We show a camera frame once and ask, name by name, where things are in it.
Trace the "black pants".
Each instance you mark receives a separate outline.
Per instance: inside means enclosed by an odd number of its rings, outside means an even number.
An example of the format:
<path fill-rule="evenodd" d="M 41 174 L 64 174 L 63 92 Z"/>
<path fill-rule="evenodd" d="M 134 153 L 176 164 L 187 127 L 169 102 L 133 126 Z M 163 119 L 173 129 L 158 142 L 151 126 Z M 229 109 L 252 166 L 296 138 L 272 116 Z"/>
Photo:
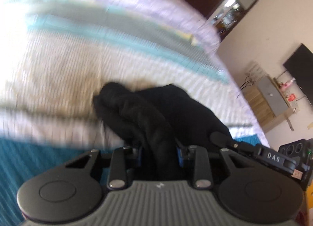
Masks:
<path fill-rule="evenodd" d="M 177 144 L 216 151 L 213 133 L 231 138 L 229 129 L 204 105 L 175 85 L 132 92 L 108 83 L 94 96 L 96 116 L 129 146 L 141 146 L 158 165 L 177 166 Z"/>

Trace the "wooden side cabinet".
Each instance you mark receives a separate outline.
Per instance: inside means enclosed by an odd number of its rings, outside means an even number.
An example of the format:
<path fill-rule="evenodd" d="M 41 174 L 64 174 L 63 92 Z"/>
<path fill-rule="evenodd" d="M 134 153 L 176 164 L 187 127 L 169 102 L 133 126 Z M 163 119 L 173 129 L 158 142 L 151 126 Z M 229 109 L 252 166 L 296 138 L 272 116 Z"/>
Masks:
<path fill-rule="evenodd" d="M 243 95 L 264 133 L 288 121 L 296 112 L 269 76 L 261 78 L 244 91 Z"/>

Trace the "patterned teal white bedspread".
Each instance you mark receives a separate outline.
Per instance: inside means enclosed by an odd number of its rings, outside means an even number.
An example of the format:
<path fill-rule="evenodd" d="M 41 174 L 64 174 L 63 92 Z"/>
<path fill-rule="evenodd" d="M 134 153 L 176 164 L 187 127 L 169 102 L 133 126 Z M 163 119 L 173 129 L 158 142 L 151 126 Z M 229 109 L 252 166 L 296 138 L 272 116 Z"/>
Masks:
<path fill-rule="evenodd" d="M 174 84 L 236 140 L 267 145 L 219 44 L 178 0 L 1 0 L 1 225 L 22 222 L 25 180 L 84 150 L 122 146 L 92 102 L 110 82 L 131 91 Z"/>

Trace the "black wall television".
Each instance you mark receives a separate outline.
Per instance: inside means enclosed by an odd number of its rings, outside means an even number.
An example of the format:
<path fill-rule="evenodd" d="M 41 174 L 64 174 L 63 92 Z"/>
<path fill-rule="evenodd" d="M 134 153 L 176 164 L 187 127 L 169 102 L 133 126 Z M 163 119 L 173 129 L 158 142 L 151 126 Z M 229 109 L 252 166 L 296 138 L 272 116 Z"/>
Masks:
<path fill-rule="evenodd" d="M 284 68 L 295 78 L 296 84 L 312 106 L 313 99 L 313 55 L 312 52 L 301 44 L 296 51 L 287 59 Z"/>

